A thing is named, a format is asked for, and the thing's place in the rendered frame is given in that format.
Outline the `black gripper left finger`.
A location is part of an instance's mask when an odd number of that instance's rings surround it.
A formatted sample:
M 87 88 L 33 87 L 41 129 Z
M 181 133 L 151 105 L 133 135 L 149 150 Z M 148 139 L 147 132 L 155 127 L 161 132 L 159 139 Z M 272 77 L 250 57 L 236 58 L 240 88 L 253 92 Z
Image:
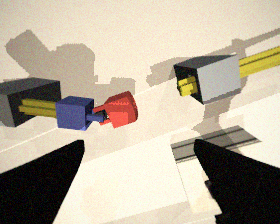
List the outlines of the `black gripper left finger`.
M 53 224 L 84 152 L 79 139 L 0 173 L 0 224 Z

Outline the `olive yellow rectangular bar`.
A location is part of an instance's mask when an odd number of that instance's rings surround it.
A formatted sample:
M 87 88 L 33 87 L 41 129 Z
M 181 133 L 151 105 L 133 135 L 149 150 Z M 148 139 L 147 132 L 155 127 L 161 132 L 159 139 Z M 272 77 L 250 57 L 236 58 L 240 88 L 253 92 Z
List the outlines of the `olive yellow rectangular bar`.
M 280 46 L 244 57 L 196 56 L 174 64 L 180 96 L 205 105 L 241 93 L 241 78 L 280 65 Z

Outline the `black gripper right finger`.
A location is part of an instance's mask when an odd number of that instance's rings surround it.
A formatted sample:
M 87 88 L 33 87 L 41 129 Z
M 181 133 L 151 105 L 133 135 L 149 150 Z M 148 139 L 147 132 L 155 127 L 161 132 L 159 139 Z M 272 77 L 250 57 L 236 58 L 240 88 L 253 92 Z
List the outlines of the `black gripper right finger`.
M 193 149 L 235 224 L 280 224 L 280 168 L 202 139 Z

